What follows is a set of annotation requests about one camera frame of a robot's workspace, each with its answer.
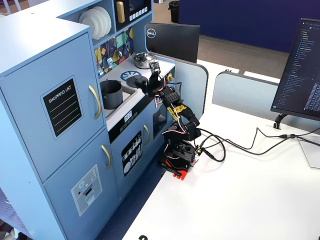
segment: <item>dell logo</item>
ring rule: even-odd
[[[148,36],[148,38],[153,39],[156,36],[156,31],[150,28],[148,29],[148,31],[146,31],[146,35]]]

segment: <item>oven door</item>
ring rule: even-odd
[[[128,26],[151,11],[152,0],[114,0],[116,30]]]

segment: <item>white plate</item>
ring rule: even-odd
[[[97,15],[91,11],[85,11],[80,15],[79,23],[89,25],[91,27],[91,37],[99,40],[102,34],[102,23]]]
[[[105,34],[107,35],[107,34],[110,32],[111,27],[112,27],[110,15],[109,15],[109,13],[107,12],[107,10],[105,10],[105,9],[104,9],[103,7],[101,7],[101,6],[95,6],[94,9],[99,10],[99,11],[103,14],[104,19],[105,19],[105,23],[106,23],[106,31],[105,31]]]
[[[102,26],[102,33],[100,37],[102,38],[104,35],[106,35],[106,31],[107,31],[107,23],[105,21],[105,16],[97,9],[89,9],[88,11],[95,14],[100,20],[100,23]]]

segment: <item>white desk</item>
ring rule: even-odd
[[[267,135],[284,133],[267,127],[262,118],[218,105],[211,105],[200,123],[243,146],[251,145],[256,127]],[[288,126],[286,133],[304,131]],[[278,141],[259,134],[252,151]],[[184,181],[166,172],[123,239],[317,240],[320,170],[309,167],[298,140],[289,139],[263,156],[225,146],[223,164],[203,153]],[[218,146],[210,152],[222,155]]]
[[[240,70],[236,68],[228,67],[228,66],[215,64],[208,61],[202,61],[199,59],[196,61],[196,63],[204,66],[209,73],[208,84],[206,86],[205,101],[204,101],[204,110],[206,111],[212,103],[217,76],[226,70],[229,70],[235,74],[238,74]]]
[[[250,71],[245,71],[243,75],[248,76],[248,77],[252,77],[252,78],[256,78],[256,79],[266,80],[266,81],[273,82],[276,84],[280,83],[279,78],[275,78],[272,76],[266,76],[266,75],[262,75],[262,74],[258,74],[258,73],[254,73],[254,72],[250,72]]]

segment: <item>colorful geometric backsplash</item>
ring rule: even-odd
[[[123,53],[123,57],[119,58],[117,53],[117,48],[120,52]],[[125,30],[123,33],[115,36],[104,44],[100,45],[97,49],[94,50],[95,61],[97,64],[103,64],[104,74],[112,71],[115,67],[121,64],[124,60],[129,58],[134,52],[134,33],[132,27]],[[109,69],[107,59],[112,58],[113,66]]]

